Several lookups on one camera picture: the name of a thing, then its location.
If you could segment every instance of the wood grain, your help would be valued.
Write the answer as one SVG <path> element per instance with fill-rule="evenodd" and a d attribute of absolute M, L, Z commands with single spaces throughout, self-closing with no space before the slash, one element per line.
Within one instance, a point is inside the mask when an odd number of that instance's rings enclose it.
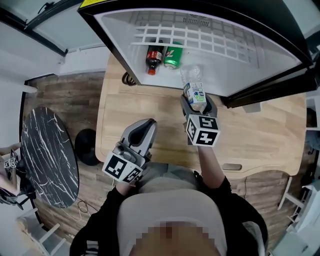
<path fill-rule="evenodd" d="M 141 119 L 158 123 L 150 150 L 152 161 L 200 170 L 198 151 L 187 146 L 186 121 L 180 106 L 182 91 L 156 86 L 127 86 L 125 70 L 113 55 L 109 58 L 100 96 L 95 153 L 104 161 L 125 128 Z M 218 108 L 221 134 L 214 151 L 220 165 L 240 164 L 241 170 L 225 170 L 228 178 L 239 179 L 266 170 L 296 175 L 301 163 L 305 132 L 305 94 L 262 103 L 262 112 L 245 113 L 242 107 L 227 109 L 210 95 Z"/>
<path fill-rule="evenodd" d="M 36 79 L 29 85 L 37 87 L 37 94 L 27 94 L 24 103 L 24 116 L 37 106 L 45 106 L 55 111 L 63 121 L 70 134 L 72 143 L 82 129 L 97 127 L 100 93 L 104 81 L 104 72 L 86 73 L 66 76 L 49 76 Z M 281 116 L 270 116 L 281 120 Z M 302 162 L 298 175 L 293 177 L 290 192 L 299 197 L 301 176 L 315 161 L 315 153 L 308 155 L 309 146 L 305 146 Z M 39 216 L 47 228 L 52 228 L 56 223 L 61 224 L 56 231 L 62 238 L 69 242 L 77 232 L 86 225 L 89 215 L 82 213 L 80 220 L 77 203 L 85 200 L 95 208 L 100 209 L 106 200 L 107 193 L 112 188 L 112 179 L 102 172 L 103 164 L 87 166 L 78 161 L 79 169 L 79 194 L 76 202 L 69 208 L 59 209 L 41 201 L 40 197 L 34 201 L 39 209 Z M 288 180 L 288 175 L 281 171 L 270 170 L 256 173 L 241 179 L 230 179 L 233 193 L 246 198 L 264 218 L 269 234 L 269 248 L 272 248 L 290 221 L 295 206 L 285 201 L 280 211 L 277 211 Z"/>

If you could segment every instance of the red bottle cap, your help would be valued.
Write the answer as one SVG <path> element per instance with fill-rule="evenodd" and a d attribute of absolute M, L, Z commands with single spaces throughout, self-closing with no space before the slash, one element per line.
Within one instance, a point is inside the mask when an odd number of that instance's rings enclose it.
<path fill-rule="evenodd" d="M 156 74 L 156 71 L 154 69 L 148 70 L 148 75 L 154 76 Z"/>

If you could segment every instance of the black marble table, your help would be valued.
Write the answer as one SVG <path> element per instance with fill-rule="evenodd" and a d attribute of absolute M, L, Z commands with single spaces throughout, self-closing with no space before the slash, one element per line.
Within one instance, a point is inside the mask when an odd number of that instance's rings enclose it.
<path fill-rule="evenodd" d="M 67 208 L 77 199 L 79 171 L 69 135 L 60 118 L 37 107 L 22 127 L 22 156 L 31 182 L 50 205 Z"/>

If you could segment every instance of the wooden countertop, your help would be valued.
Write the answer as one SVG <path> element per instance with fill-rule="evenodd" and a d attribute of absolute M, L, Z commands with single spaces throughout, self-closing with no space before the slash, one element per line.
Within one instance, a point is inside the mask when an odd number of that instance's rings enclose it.
<path fill-rule="evenodd" d="M 96 126 L 96 157 L 104 162 L 124 129 L 134 122 L 153 118 L 158 123 L 150 150 L 153 162 L 170 163 L 200 171 L 198 151 L 187 145 L 186 121 L 180 106 L 182 90 L 156 86 L 127 86 L 124 68 L 111 54 L 103 81 Z M 220 137 L 214 147 L 220 165 L 240 164 L 241 170 L 224 170 L 230 179 L 268 170 L 295 175 L 299 171 L 305 135 L 305 94 L 262 103 L 259 113 L 242 107 L 226 108 L 210 96 L 218 108 Z"/>

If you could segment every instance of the black stool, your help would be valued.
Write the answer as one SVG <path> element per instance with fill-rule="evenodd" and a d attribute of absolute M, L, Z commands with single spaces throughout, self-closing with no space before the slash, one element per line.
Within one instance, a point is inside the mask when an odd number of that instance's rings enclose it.
<path fill-rule="evenodd" d="M 74 142 L 74 149 L 77 157 L 87 166 L 96 166 L 100 161 L 96 157 L 96 131 L 83 129 L 80 131 Z"/>

